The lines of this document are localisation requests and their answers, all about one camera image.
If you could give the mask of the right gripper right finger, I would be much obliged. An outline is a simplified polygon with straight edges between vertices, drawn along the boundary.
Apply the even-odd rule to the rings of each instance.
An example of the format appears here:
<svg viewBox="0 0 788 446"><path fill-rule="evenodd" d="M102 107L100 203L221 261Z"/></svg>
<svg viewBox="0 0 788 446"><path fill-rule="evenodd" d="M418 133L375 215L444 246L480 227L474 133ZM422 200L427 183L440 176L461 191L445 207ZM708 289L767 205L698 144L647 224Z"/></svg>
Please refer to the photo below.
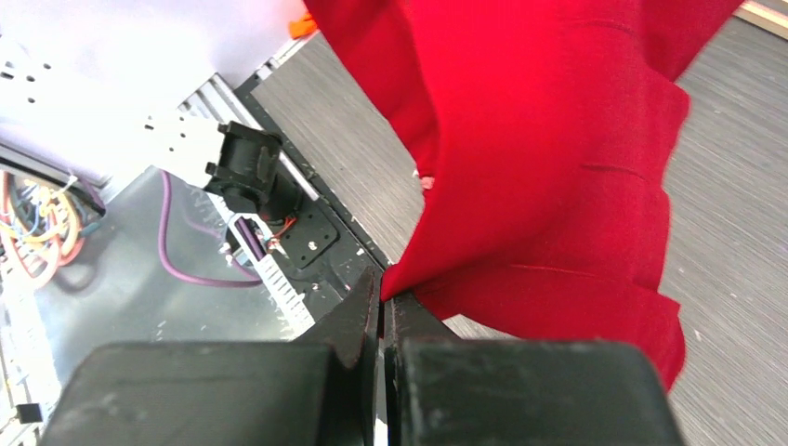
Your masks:
<svg viewBox="0 0 788 446"><path fill-rule="evenodd" d="M463 339L413 295L382 307L392 445L681 445L650 362L609 342Z"/></svg>

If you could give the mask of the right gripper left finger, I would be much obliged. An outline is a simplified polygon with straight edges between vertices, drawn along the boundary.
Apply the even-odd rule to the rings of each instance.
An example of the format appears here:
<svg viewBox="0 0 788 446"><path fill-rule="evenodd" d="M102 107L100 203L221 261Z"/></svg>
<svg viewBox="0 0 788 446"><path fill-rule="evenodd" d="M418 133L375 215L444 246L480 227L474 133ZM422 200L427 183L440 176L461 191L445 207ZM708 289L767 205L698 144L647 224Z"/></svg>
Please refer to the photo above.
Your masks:
<svg viewBox="0 0 788 446"><path fill-rule="evenodd" d="M77 368L45 445L371 445L379 270L291 341L110 344Z"/></svg>

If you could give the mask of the red skirt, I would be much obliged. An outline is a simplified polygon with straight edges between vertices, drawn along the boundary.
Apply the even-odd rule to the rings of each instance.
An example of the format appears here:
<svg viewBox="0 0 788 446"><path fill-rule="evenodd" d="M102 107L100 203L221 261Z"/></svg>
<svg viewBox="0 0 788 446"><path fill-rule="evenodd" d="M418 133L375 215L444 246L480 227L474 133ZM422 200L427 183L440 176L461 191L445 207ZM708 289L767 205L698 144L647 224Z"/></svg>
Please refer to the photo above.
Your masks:
<svg viewBox="0 0 788 446"><path fill-rule="evenodd" d="M735 1L309 1L413 157L425 207L381 297L525 339L638 347L671 387L662 295L677 79Z"/></svg>

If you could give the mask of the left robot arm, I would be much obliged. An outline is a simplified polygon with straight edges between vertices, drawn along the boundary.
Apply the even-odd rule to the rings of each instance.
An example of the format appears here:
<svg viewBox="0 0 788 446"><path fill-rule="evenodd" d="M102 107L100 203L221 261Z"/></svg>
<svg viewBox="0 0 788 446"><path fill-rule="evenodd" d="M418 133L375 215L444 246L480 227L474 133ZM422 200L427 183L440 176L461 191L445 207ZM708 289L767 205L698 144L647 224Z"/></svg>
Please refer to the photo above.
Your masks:
<svg viewBox="0 0 788 446"><path fill-rule="evenodd" d="M221 198L234 214L281 223L304 193L283 139L237 120L148 105L1 39L1 142L76 175L154 166Z"/></svg>

